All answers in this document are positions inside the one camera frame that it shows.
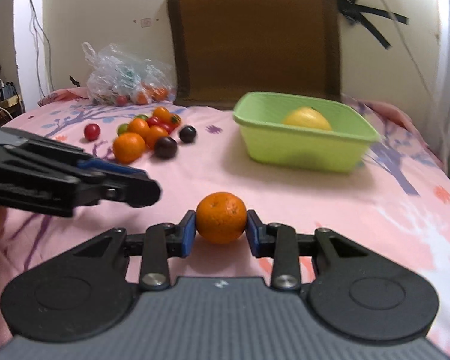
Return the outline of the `green tomato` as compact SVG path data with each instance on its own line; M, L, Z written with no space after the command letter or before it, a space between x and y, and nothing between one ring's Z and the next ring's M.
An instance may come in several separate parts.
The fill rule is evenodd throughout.
M129 124L120 124L117 129L117 135L121 136L123 133L128 131Z

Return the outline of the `orange tomato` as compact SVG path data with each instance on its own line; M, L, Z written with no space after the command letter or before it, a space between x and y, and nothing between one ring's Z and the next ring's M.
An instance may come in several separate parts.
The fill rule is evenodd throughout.
M171 113L167 108L159 106L153 110L153 117L161 120L161 122L168 123L170 121Z

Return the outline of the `red cherry tomato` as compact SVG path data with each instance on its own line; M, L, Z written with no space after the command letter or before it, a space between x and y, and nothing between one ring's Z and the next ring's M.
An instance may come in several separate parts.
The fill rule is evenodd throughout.
M83 130L83 136L87 141L95 141L101 135L101 128L98 124L88 124Z

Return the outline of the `large orange tangerine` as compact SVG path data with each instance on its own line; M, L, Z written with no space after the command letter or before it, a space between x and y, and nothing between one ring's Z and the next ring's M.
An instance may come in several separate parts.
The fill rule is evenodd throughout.
M119 164L131 164L145 152L146 143L137 133L123 133L113 141L112 150Z

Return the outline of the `orange fruit in pile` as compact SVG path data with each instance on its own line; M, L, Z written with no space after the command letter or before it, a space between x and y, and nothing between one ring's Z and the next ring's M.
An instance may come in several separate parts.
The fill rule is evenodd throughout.
M163 127L153 126L153 127L149 128L149 130L145 136L145 143L151 150L154 150L154 147L155 147L157 141L163 137L168 137L168 136L169 136L169 133Z

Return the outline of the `dark purple plum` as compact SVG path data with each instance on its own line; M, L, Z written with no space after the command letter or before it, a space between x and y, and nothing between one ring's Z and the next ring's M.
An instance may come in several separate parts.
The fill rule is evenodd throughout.
M178 133L178 137L184 144L191 144L197 138L197 131L195 127L186 125L181 128Z
M160 159L172 159L176 156L178 144L170 136L159 138L154 145L154 155Z

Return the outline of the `red tomato in pile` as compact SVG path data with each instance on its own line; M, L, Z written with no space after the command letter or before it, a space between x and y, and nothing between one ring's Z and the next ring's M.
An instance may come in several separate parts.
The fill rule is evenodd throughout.
M162 121L156 117L156 116L152 116L146 119L146 123L148 124L149 127L154 127L154 126L159 126Z

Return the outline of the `clear plastic fruit bag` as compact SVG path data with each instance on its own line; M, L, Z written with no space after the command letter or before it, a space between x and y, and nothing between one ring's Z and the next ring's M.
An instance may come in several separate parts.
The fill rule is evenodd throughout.
M93 102L122 107L175 99L170 65L137 58L115 44L96 51L90 43L84 42L82 51L92 69L86 87Z

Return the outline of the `pink floral bedsheet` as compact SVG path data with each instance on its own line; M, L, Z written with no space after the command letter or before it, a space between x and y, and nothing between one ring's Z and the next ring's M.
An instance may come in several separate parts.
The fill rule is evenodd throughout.
M197 138L171 160L146 153L135 162L160 184L160 201L143 209L102 202L70 219L9 211L1 228L0 295L16 275L105 230L140 233L177 222L209 194L228 192L264 222L300 233L331 228L427 278L440 299L429 338L450 354L450 179L416 135L362 102L352 107L382 139L352 173L337 174L256 163L231 112L171 106ZM0 312L0 346L9 337Z

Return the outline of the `green plastic basin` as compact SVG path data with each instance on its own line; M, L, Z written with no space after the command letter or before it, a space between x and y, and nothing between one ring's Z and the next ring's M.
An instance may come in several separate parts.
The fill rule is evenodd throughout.
M282 123L291 112L311 107L330 131ZM380 134L352 107L316 97L270 92L244 95L233 109L250 158L262 163L320 172L350 173Z

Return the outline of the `yellow lemon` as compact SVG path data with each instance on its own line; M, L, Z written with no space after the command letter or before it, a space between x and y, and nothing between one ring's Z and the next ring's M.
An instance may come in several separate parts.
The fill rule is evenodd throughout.
M284 125L300 128L332 131L328 120L312 107L302 107L287 114L282 120Z

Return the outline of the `brown seat cushion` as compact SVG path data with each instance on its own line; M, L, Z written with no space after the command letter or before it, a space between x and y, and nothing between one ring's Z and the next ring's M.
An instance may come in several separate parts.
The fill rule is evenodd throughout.
M176 102L232 109L249 92L341 97L337 0L167 0Z

